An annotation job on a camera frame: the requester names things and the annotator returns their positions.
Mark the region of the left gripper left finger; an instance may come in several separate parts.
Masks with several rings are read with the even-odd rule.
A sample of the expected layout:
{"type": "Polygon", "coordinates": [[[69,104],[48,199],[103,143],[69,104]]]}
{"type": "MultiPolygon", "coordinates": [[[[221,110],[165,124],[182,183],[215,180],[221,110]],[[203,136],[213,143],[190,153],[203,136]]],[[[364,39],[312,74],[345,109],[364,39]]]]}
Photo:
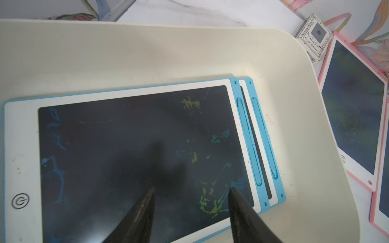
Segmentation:
{"type": "Polygon", "coordinates": [[[149,243],[155,212],[155,189],[145,192],[104,243],[149,243]]]}

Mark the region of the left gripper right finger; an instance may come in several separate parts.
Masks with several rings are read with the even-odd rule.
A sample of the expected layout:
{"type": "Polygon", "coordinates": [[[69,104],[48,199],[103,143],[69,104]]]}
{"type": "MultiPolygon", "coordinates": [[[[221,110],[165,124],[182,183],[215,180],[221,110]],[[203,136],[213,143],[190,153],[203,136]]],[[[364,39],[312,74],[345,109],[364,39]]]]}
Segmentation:
{"type": "Polygon", "coordinates": [[[239,190],[231,187],[228,195],[231,230],[235,243],[281,243],[250,206],[239,190]]]}

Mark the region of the pink writing tablet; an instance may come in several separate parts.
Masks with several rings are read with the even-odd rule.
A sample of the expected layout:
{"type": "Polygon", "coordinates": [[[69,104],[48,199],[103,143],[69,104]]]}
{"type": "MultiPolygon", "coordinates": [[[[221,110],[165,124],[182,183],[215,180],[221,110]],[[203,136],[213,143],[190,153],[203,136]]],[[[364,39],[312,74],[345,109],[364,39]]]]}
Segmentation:
{"type": "Polygon", "coordinates": [[[389,98],[386,100],[385,127],[380,154],[376,192],[372,194],[369,221],[389,236],[389,98]]]}
{"type": "Polygon", "coordinates": [[[387,78],[335,31],[318,82],[346,172],[375,192],[385,127],[387,78]]]}

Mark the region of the cream plastic storage box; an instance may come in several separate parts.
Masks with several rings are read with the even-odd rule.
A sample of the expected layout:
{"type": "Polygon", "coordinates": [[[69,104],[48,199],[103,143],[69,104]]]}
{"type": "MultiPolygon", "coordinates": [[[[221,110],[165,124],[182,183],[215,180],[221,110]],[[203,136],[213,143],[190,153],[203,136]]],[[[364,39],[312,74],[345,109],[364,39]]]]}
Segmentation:
{"type": "MultiPolygon", "coordinates": [[[[2,20],[3,185],[6,102],[227,78],[253,80],[284,186],[285,202],[260,213],[263,221],[285,243],[359,242],[313,66],[279,29],[2,20]]],[[[4,219],[4,189],[1,202],[4,219]]]]}

